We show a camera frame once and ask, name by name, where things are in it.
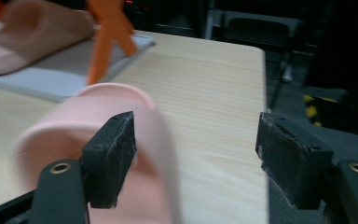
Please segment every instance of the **wooden table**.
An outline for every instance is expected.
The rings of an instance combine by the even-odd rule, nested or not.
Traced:
[[[157,45],[113,81],[148,92],[167,120],[184,223],[267,223],[267,179],[255,154],[266,102],[263,51],[142,34]],[[16,137],[55,105],[0,90],[0,204],[24,193],[9,168]]]

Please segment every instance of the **black chair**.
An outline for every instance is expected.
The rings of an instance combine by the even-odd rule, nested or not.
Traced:
[[[282,76],[288,66],[292,65],[295,53],[306,50],[305,46],[316,36],[319,19],[324,13],[323,0],[234,0],[219,1],[216,7],[227,11],[239,11],[259,15],[260,19],[232,19],[224,28],[221,40],[261,48],[268,52],[280,54],[278,60],[266,59],[266,63],[275,63],[270,77],[278,79],[269,108],[276,104],[282,87]],[[287,24],[272,21],[270,18],[289,18],[298,21],[291,35]]]

